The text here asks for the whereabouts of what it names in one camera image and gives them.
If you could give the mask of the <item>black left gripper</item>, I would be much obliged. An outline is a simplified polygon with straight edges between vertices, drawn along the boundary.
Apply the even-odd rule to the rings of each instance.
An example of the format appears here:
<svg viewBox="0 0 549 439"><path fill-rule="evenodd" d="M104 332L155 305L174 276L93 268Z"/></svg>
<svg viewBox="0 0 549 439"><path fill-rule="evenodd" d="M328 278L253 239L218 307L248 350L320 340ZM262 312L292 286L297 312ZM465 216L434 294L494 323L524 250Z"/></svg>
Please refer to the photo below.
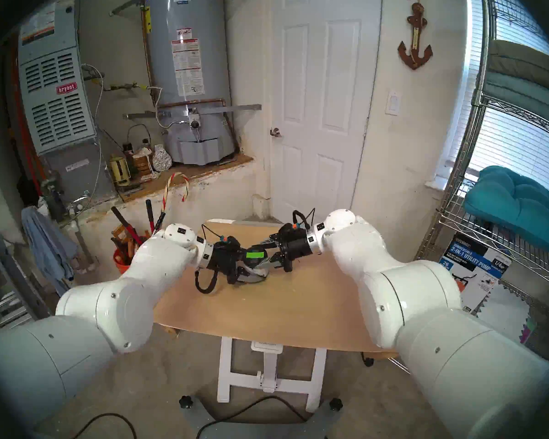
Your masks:
<svg viewBox="0 0 549 439"><path fill-rule="evenodd" d="M266 280L268 269L237 268L237 261L245 259L247 252L239 242L216 242L208 263L208 269L214 271L210 285L216 285L219 273L226 276L228 284L260 283Z"/></svg>

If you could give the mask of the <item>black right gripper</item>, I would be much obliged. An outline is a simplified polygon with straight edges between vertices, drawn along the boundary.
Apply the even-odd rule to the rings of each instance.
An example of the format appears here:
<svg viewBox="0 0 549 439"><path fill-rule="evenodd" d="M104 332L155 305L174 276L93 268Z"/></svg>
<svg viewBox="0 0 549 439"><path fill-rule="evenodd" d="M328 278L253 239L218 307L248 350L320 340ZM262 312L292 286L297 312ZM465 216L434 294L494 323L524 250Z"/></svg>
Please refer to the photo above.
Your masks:
<svg viewBox="0 0 549 439"><path fill-rule="evenodd" d="M305 229L279 229L267 240L269 244L278 245L281 253L274 253L269 258L270 268L280 269L290 273L293 270L292 260L311 255L311 247Z"/></svg>

